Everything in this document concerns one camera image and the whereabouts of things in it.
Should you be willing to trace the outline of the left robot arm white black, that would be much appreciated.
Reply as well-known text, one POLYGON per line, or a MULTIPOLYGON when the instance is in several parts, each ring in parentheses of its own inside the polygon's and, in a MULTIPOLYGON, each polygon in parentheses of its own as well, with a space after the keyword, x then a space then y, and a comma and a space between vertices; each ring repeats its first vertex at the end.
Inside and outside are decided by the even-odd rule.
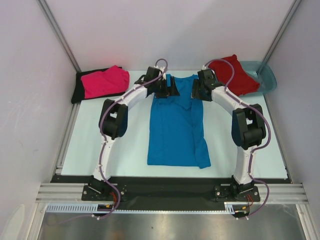
POLYGON ((108 163, 114 143, 127 131, 129 111, 138 102, 152 94, 161 98, 180 95, 175 81, 167 79, 167 71, 166 66, 150 66, 146 74, 141 75, 127 92, 115 100, 106 99, 104 101, 98 124, 101 134, 101 150, 98 163, 88 182, 89 189, 98 199, 105 200, 110 194, 116 194, 118 191, 109 182, 111 174, 108 170, 108 163))

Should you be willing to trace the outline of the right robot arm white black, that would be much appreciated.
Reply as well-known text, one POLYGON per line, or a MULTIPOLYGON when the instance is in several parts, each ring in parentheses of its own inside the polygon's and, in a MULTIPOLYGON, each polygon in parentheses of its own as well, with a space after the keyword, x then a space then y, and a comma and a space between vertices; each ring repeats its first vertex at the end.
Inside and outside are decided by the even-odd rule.
POLYGON ((242 201, 254 189, 253 166, 255 151, 266 137, 266 124, 262 107, 249 105, 218 82, 211 69, 197 72, 198 79, 193 81, 191 97, 214 102, 231 115, 231 137, 237 146, 236 167, 231 176, 230 186, 225 193, 216 193, 217 199, 242 201))

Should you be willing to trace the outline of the blue t shirt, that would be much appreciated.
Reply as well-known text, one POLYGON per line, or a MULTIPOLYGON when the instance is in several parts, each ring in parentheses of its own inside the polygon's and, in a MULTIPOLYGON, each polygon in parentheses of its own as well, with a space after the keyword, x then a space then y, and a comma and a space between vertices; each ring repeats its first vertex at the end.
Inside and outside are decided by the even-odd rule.
POLYGON ((204 138, 204 107, 192 98, 192 88, 198 76, 174 81, 178 96, 154 97, 150 110, 149 166, 198 167, 211 166, 209 150, 204 138))

